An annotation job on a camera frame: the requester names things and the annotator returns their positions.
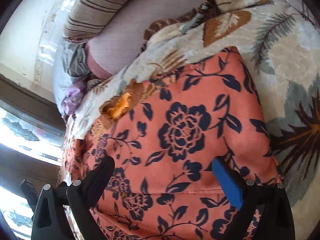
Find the pink bed sheet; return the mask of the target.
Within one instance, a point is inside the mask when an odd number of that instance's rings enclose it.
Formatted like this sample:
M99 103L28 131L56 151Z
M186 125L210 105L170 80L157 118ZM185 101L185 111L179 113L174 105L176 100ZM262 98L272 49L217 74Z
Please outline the pink bed sheet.
M107 79L140 54L144 31L151 23L177 18L204 0L129 0L98 36L86 44L89 70Z

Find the brown striped pillow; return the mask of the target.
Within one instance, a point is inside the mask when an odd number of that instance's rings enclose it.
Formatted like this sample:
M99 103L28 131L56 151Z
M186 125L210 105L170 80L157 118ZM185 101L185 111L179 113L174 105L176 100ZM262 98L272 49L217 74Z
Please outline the brown striped pillow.
M73 44L96 37L128 0L78 0L68 14L63 38Z

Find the orange floral garment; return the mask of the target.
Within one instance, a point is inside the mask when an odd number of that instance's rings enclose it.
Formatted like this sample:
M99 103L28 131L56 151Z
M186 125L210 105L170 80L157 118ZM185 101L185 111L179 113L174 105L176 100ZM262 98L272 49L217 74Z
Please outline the orange floral garment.
M220 239L236 213L211 169L221 156L260 185L281 180L257 90L227 47L106 102L66 150L72 180L105 157L114 173L91 211L106 239Z

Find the brown wooden window frame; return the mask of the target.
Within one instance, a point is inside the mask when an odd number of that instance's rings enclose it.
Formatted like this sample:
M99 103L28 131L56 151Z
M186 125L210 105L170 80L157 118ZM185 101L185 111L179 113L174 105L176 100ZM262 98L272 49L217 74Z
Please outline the brown wooden window frame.
M55 103L1 76L1 213L18 239L31 238L33 216L21 183L57 183L64 135Z

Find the purple floral cloth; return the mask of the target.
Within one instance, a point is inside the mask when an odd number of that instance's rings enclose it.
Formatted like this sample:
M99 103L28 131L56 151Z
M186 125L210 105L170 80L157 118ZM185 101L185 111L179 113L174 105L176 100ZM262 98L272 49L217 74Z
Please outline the purple floral cloth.
M66 96L61 103L65 115L72 115L75 112L84 97L85 89L84 80L80 80L67 88Z

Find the grey blue pillow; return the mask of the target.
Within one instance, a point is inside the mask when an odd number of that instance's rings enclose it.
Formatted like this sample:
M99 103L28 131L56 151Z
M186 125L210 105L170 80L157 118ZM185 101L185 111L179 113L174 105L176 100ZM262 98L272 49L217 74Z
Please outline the grey blue pillow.
M55 54L53 65L53 93L57 109L65 115L61 103L66 96L69 86L80 80L86 80L90 70L86 63L85 44L72 44L61 40Z

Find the cream leaf-pattern plush blanket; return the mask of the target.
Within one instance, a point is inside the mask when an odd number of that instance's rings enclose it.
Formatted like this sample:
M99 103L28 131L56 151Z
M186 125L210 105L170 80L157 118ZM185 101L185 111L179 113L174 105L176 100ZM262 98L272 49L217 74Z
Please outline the cream leaf-pattern plush blanket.
M84 138L101 106L132 82L236 47L257 90L296 239L308 239L319 222L319 29L287 0L206 0L152 31L135 61L93 87L68 120L65 161L68 145Z

